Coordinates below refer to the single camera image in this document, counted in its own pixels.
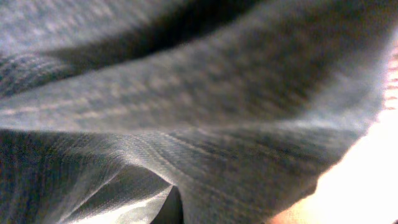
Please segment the light blue jeans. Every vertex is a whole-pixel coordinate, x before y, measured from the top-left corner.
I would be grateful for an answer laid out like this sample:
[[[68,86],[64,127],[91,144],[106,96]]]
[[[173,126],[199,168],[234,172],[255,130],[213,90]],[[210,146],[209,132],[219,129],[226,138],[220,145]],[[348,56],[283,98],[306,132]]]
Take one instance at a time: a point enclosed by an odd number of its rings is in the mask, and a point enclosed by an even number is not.
[[[2,1],[1,222],[261,223],[377,118],[397,2]]]

